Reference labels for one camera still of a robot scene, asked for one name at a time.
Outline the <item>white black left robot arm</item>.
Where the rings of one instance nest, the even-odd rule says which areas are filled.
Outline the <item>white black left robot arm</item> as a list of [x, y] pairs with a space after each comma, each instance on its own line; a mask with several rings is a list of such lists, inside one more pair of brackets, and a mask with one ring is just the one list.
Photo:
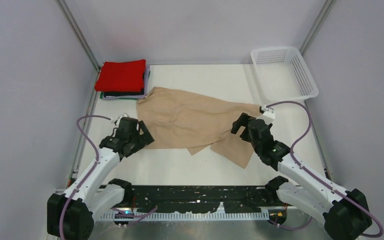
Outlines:
[[119, 204], [133, 202], [133, 187], [128, 181], [114, 178], [99, 190], [108, 174], [123, 160], [154, 142], [146, 124], [129, 116], [114, 120], [111, 135], [99, 145], [84, 135], [95, 157], [85, 171], [63, 193], [52, 194], [47, 201], [47, 233], [62, 240], [87, 240], [95, 223]]

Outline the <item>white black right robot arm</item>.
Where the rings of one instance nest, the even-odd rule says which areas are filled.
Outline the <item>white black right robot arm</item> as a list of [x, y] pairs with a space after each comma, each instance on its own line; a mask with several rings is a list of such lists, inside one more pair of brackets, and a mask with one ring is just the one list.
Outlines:
[[233, 122], [231, 133], [244, 127], [240, 138], [249, 142], [263, 164], [281, 175], [266, 184], [271, 205], [292, 205], [323, 225], [333, 240], [355, 240], [372, 224], [365, 195], [315, 173], [284, 143], [275, 140], [271, 124], [246, 113]]

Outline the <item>beige t shirt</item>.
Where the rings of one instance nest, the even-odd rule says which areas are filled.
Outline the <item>beige t shirt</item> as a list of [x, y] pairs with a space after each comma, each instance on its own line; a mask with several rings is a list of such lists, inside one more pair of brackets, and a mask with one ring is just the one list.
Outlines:
[[254, 151], [250, 143], [231, 133], [233, 122], [242, 113], [260, 116], [259, 108], [164, 87], [154, 87], [136, 102], [137, 117], [154, 138], [148, 149], [187, 149], [195, 155], [210, 147], [243, 169]]

